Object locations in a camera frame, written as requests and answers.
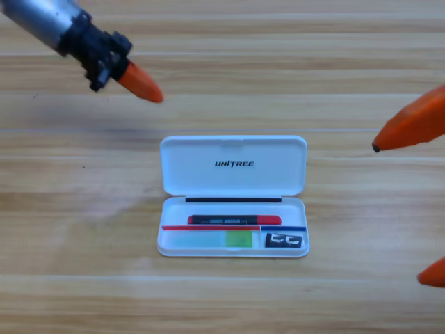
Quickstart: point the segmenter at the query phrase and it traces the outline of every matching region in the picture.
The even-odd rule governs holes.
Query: robotic arm
[[[133,45],[118,32],[99,30],[73,0],[0,0],[1,12],[61,56],[78,60],[97,92],[116,80],[141,99],[163,101],[153,79],[129,55]]]

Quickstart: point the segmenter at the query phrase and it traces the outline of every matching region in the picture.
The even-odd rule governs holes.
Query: wood grain surface
[[[0,332],[443,334],[445,140],[375,154],[445,82],[440,0],[80,0],[126,34],[165,103],[83,70],[0,17]],[[299,260],[156,250],[159,143],[296,134],[309,146]]]

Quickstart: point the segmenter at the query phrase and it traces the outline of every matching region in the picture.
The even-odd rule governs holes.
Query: white case
[[[305,206],[295,196],[305,186],[306,161],[307,143],[299,136],[165,138],[163,186],[173,197],[163,204],[159,252],[187,257],[305,256],[310,249]],[[190,225],[192,215],[276,215],[281,225]],[[275,244],[288,246],[266,247],[267,234]]]

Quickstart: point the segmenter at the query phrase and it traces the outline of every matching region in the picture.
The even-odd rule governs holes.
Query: blue stripe
[[[304,226],[262,226],[261,231],[298,231],[306,232],[307,228]]]

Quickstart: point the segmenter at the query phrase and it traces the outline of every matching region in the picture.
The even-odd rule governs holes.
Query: unitree logo
[[[217,161],[215,166],[227,166],[227,167],[253,167],[254,161]]]

